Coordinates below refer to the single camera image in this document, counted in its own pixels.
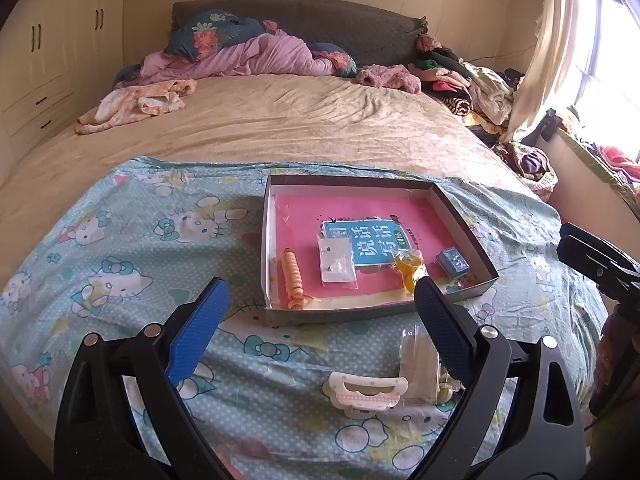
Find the beige bed cover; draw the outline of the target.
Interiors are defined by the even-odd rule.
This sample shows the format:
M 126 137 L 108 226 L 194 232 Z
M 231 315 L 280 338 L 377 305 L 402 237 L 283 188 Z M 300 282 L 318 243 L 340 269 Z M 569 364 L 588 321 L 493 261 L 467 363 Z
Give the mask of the beige bed cover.
M 524 191 L 492 151 L 424 94 L 335 77 L 209 78 L 182 110 L 86 136 L 65 129 L 34 148 L 2 185 L 2 276 L 94 182 L 137 156 L 339 162 Z

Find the cream white wardrobe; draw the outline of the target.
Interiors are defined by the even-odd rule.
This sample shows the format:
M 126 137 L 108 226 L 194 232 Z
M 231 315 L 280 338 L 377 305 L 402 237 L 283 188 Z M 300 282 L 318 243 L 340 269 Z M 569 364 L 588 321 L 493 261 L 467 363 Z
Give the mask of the cream white wardrobe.
M 1 29 L 1 174 L 110 92 L 124 0 L 16 0 Z

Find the pink book blue label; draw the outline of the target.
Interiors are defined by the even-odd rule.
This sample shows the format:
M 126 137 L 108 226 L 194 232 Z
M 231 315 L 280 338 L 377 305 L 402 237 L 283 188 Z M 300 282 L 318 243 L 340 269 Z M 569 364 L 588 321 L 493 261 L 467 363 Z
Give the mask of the pink book blue label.
M 318 299 L 404 290 L 395 266 L 401 249 L 418 250 L 435 278 L 446 278 L 436 257 L 445 249 L 460 247 L 425 196 L 296 194 L 279 195 L 274 204 L 277 252 L 285 248 L 294 252 L 304 291 Z M 334 265 L 321 253 L 322 238 L 349 241 L 353 281 L 323 281 L 323 274 Z

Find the peach white garment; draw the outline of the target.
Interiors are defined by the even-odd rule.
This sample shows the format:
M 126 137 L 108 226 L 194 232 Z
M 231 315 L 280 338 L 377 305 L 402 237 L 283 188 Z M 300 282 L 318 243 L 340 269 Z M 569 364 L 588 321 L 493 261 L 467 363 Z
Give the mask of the peach white garment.
M 182 110 L 186 106 L 183 99 L 197 86 L 195 80 L 187 79 L 113 90 L 92 110 L 76 119 L 75 132 L 81 136 L 98 133 Z

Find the clear plastic bag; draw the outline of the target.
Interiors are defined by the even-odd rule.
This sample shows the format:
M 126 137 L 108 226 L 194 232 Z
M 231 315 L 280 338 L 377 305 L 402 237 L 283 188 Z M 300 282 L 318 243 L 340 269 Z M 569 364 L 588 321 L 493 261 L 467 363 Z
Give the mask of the clear plastic bag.
M 399 376 L 408 382 L 405 400 L 436 403 L 440 378 L 439 354 L 422 325 L 402 332 Z

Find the dark shallow cardboard box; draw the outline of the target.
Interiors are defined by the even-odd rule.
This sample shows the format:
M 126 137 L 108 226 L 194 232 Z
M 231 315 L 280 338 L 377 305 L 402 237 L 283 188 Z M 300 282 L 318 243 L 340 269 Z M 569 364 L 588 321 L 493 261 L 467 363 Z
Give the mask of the dark shallow cardboard box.
M 275 174 L 262 217 L 262 291 L 270 325 L 411 311 L 409 275 L 426 271 L 452 302 L 499 276 L 444 186 L 371 177 Z

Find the cream pearl hair clip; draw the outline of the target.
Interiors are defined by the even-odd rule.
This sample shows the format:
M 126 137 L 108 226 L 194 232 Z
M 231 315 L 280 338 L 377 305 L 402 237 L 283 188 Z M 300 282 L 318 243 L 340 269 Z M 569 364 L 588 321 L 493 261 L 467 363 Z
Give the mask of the cream pearl hair clip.
M 442 366 L 438 376 L 437 404 L 449 402 L 455 393 L 462 388 L 462 383 L 450 376 L 446 367 Z

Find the floral dark blue pillow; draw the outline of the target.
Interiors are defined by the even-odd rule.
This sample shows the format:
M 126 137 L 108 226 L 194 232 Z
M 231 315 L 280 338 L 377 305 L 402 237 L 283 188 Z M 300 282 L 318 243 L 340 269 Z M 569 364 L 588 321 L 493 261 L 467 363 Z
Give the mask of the floral dark blue pillow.
M 221 9 L 205 11 L 170 34 L 164 53 L 196 63 L 223 48 L 244 44 L 263 34 L 274 35 L 279 29 L 273 20 L 239 18 Z

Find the fuzzy pink garment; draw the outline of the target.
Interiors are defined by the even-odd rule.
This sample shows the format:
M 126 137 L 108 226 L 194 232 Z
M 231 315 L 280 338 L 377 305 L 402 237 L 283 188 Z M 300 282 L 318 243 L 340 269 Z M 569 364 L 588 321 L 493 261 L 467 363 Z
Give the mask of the fuzzy pink garment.
M 354 78 L 355 84 L 363 84 L 373 88 L 386 88 L 405 91 L 411 94 L 421 92 L 422 82 L 417 76 L 401 64 L 383 66 L 372 64 L 363 66 Z

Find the pile of mixed clothes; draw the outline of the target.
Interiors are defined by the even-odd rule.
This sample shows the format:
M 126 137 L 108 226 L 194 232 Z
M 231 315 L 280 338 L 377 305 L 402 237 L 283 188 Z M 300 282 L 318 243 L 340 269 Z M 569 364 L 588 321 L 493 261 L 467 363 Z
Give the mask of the pile of mixed clothes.
M 466 62 L 428 32 L 416 38 L 416 58 L 408 70 L 420 79 L 425 94 L 468 126 L 491 134 L 508 128 L 515 84 L 506 74 Z

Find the pink purple duvet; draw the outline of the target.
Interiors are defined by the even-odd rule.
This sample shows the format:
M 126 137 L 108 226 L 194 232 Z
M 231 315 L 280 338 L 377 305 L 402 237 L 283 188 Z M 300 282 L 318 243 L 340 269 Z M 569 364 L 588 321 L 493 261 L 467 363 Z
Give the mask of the pink purple duvet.
M 189 62 L 178 55 L 149 54 L 139 70 L 136 84 L 262 74 L 334 76 L 336 68 L 327 58 L 315 58 L 304 40 L 278 32 L 222 48 L 196 62 Z

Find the orange spiral hair clip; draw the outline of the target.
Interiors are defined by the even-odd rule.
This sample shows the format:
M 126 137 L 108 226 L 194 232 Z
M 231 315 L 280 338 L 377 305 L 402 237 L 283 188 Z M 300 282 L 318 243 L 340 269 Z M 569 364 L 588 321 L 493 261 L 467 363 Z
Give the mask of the orange spiral hair clip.
M 280 265 L 286 292 L 285 305 L 288 310 L 305 309 L 310 304 L 318 301 L 316 297 L 306 293 L 302 272 L 300 272 L 295 252 L 291 248 L 284 248 L 283 252 L 281 252 Z

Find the earring card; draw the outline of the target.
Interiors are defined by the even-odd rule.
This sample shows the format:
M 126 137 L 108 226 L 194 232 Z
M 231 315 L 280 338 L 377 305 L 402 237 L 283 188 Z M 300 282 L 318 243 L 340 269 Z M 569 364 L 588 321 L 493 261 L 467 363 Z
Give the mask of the earring card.
M 357 273 L 348 237 L 318 239 L 321 283 L 324 286 L 357 287 Z

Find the cream white hair claw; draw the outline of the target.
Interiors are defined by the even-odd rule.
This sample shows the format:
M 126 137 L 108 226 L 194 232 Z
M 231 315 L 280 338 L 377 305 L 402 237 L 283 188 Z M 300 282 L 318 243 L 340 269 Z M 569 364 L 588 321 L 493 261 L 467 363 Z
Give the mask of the cream white hair claw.
M 322 392 L 338 410 L 378 413 L 394 408 L 408 390 L 405 377 L 368 377 L 332 372 Z

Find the dark grey headboard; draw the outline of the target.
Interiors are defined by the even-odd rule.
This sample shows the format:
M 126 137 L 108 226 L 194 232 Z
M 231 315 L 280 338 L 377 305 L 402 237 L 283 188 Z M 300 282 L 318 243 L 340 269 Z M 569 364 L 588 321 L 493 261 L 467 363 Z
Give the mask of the dark grey headboard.
M 171 28 L 176 30 L 214 9 L 240 18 L 275 21 L 288 34 L 312 44 L 336 44 L 359 66 L 411 62 L 416 38 L 428 27 L 424 16 L 410 18 L 342 0 L 193 0 L 172 5 Z

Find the clothes heap by window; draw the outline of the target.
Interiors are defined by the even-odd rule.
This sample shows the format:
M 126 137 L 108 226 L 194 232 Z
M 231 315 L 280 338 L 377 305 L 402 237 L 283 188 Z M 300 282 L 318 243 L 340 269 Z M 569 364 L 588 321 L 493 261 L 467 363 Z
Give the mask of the clothes heap by window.
M 558 176 L 548 156 L 540 148 L 518 142 L 496 144 L 494 152 L 543 202 L 548 202 Z

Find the small blue box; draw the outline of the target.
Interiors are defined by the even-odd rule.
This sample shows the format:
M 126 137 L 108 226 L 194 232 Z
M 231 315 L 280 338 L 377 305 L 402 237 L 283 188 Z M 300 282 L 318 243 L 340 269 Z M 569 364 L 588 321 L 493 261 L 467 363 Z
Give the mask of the small blue box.
M 462 276 L 465 276 L 471 270 L 469 263 L 465 260 L 462 253 L 454 246 L 443 249 L 436 256 L 436 262 L 450 280 L 462 278 Z

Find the cream curtain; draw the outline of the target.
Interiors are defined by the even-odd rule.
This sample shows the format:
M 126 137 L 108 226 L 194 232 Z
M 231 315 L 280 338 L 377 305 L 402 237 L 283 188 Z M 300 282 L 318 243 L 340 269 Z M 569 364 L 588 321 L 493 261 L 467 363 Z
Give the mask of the cream curtain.
M 500 136 L 502 144 L 532 132 L 560 93 L 575 52 L 579 1 L 544 0 L 534 53 L 515 91 L 509 125 Z

